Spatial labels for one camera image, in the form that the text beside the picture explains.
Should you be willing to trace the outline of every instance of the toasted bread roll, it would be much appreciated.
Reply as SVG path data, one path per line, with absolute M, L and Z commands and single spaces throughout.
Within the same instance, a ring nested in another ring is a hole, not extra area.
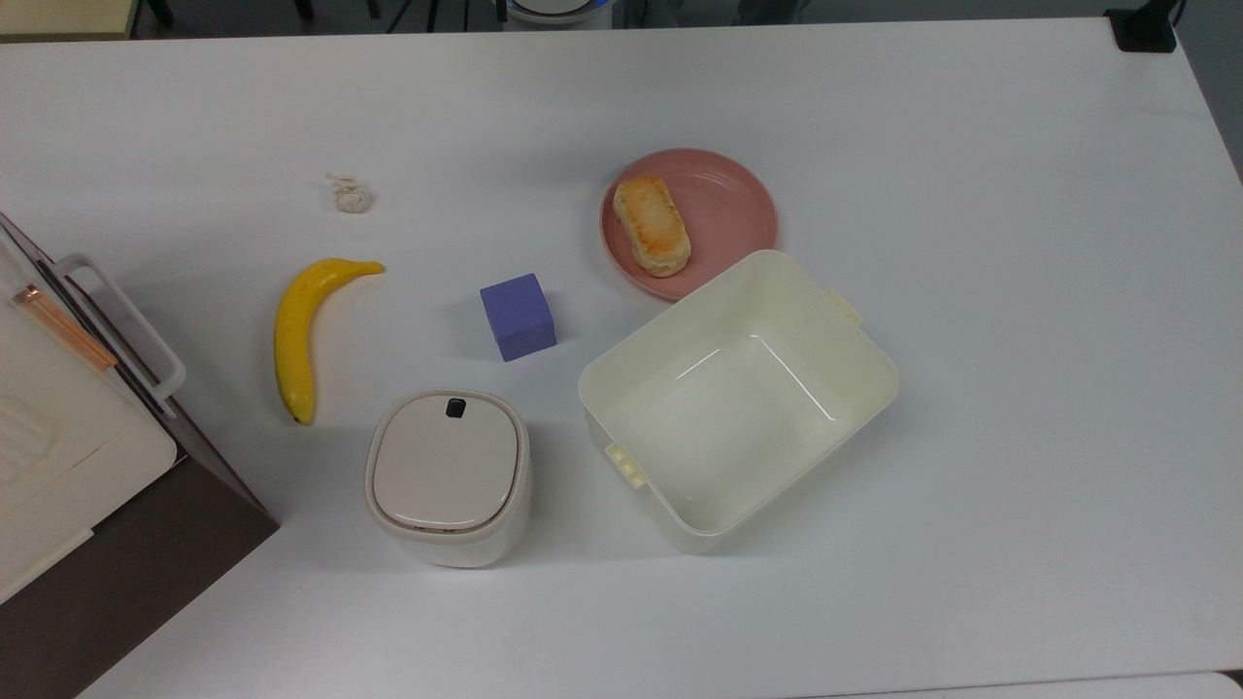
M 613 210 L 630 238 L 635 261 L 648 274 L 671 276 L 686 266 L 691 239 L 664 180 L 648 175 L 618 184 Z

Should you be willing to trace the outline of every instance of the yellow banana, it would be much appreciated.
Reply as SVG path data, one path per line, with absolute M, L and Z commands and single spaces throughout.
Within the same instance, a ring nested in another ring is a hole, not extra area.
M 311 366 L 311 322 L 323 300 L 363 275 L 384 271 L 379 262 L 319 260 L 293 277 L 276 308 L 272 347 L 281 400 L 300 424 L 314 419 L 314 371 Z

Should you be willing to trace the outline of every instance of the pink plate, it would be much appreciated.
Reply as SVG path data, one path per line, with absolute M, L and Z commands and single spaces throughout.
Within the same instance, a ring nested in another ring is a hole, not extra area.
M 618 183 L 653 174 L 669 187 L 691 239 L 686 267 L 665 279 L 651 276 L 634 260 L 625 228 L 613 213 Z M 774 246 L 777 208 L 747 168 L 711 150 L 675 148 L 639 158 L 609 185 L 600 206 L 600 235 L 630 281 L 677 301 L 756 250 Z

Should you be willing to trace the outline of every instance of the floor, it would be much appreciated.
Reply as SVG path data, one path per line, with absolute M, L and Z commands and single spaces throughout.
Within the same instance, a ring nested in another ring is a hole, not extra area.
M 619 0 L 614 26 L 622 25 Z M 162 27 L 150 9 L 139 10 L 135 39 L 287 36 L 307 34 L 397 34 L 500 31 L 490 0 L 378 0 L 372 19 L 365 0 L 312 0 L 314 19 L 303 21 L 293 0 L 168 0 L 175 15 Z M 408 5 L 401 12 L 403 5 Z M 812 0 L 810 22 L 926 21 L 1011 17 L 1100 16 L 1105 9 L 1135 7 L 1139 0 Z M 681 26 L 718 26 L 733 20 L 736 0 L 685 0 Z M 1243 2 L 1190 0 L 1178 36 L 1196 71 L 1226 147 L 1243 177 Z

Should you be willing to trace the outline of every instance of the blue foam block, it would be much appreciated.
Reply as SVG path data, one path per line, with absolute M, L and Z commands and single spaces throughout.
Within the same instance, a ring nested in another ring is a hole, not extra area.
M 530 274 L 481 289 L 487 325 L 501 348 L 501 358 L 512 362 L 557 343 L 548 300 L 539 280 Z

